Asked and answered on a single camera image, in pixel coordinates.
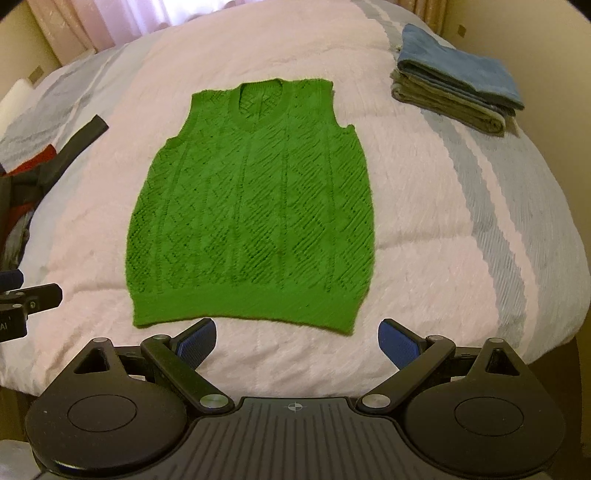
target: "blue gripper pad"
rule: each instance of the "blue gripper pad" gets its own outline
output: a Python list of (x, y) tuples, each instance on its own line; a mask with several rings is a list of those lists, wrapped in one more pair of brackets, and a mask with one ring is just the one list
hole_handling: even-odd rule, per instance
[(0, 292), (21, 288), (24, 281), (20, 270), (0, 272)]
[(211, 320), (191, 336), (178, 343), (176, 355), (193, 369), (207, 358), (216, 346), (216, 324)]
[(399, 370), (421, 354), (418, 344), (384, 321), (378, 327), (378, 344)]

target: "blue towel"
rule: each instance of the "blue towel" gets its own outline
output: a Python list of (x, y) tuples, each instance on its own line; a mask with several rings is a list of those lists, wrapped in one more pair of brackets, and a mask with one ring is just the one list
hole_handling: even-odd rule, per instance
[(497, 106), (508, 115), (524, 108), (511, 74), (499, 60), (443, 47), (415, 25), (402, 31), (398, 70), (466, 100)]

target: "pink curtain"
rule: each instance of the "pink curtain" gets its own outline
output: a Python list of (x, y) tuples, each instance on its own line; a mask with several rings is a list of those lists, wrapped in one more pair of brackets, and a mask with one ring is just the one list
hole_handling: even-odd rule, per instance
[(260, 0), (28, 0), (62, 65), (222, 8)]
[(28, 0), (41, 31), (62, 65), (96, 49), (69, 0)]

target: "pillow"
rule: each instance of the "pillow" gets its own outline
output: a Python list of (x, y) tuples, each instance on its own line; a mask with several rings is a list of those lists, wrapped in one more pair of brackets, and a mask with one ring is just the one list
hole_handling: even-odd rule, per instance
[(8, 125), (22, 113), (24, 105), (33, 91), (31, 82), (19, 79), (12, 85), (6, 96), (0, 100), (0, 138), (4, 136)]

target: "wall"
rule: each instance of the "wall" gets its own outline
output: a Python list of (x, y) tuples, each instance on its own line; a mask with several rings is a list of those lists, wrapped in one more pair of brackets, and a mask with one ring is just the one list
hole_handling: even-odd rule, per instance
[(38, 66), (44, 72), (41, 78), (45, 78), (60, 64), (41, 33), (29, 5), (22, 2), (0, 21), (0, 99), (14, 82), (19, 78), (27, 78)]
[[(562, 187), (591, 266), (591, 24), (566, 0), (448, 0), (442, 36), (512, 73), (525, 103), (518, 123)], [(591, 312), (577, 345), (591, 456)]]

